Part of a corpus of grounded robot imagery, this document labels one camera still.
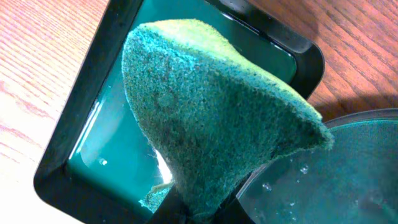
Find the wood grain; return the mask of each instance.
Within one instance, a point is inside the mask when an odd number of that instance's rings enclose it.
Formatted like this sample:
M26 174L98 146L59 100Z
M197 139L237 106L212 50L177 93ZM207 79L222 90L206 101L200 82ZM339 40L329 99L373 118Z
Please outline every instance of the wood grain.
M249 1L322 49L309 102L325 121L398 107L397 0ZM32 178L106 4L0 1L0 220L72 223L40 202Z

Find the wooden table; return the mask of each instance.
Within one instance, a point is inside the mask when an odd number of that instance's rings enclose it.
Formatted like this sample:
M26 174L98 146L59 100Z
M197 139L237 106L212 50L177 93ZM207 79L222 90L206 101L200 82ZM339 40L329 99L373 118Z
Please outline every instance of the wooden table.
M309 102L325 121L398 107L398 0L251 2L322 49ZM0 220L72 223L40 202L32 178L106 4L0 1Z

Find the wooden surface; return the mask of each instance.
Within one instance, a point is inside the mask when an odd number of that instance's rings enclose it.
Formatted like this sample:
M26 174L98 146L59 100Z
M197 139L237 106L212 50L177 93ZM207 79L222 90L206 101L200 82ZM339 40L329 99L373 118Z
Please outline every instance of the wooden surface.
M325 120L398 107L397 0L251 2L322 49L325 76L309 102ZM106 3L0 1L1 223L73 223L37 198L32 178Z

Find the black tray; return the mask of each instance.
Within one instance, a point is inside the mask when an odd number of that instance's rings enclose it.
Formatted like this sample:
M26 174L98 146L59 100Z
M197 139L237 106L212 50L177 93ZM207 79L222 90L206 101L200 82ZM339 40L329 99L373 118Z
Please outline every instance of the black tray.
M248 5L244 0L230 0L229 2L231 4L245 3L249 8L246 14L231 9L219 0L207 1L293 55L297 70L289 85L304 98L310 96L319 84L325 66L323 55L313 42L293 32L254 6ZM144 223L147 221L84 182L71 181L64 169L141 3L142 0L110 0L108 3L53 136L35 173L34 188L38 196L49 205L85 223ZM165 212L161 208L170 202L178 205L179 209L182 207L178 204L177 198L171 201L165 200L152 217L152 222L157 218L167 223L171 222L159 216ZM223 214L230 210L238 216L234 217L236 223L242 223L239 217L247 218L234 196L225 201L224 205L229 205L229 209L217 215L219 222L227 221Z

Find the sponge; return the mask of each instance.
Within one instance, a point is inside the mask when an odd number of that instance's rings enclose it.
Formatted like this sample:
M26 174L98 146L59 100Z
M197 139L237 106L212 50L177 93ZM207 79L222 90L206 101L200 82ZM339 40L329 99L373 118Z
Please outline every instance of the sponge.
M196 19L136 27L124 44L122 73L139 127L196 221L209 219L262 164L332 147L311 105Z

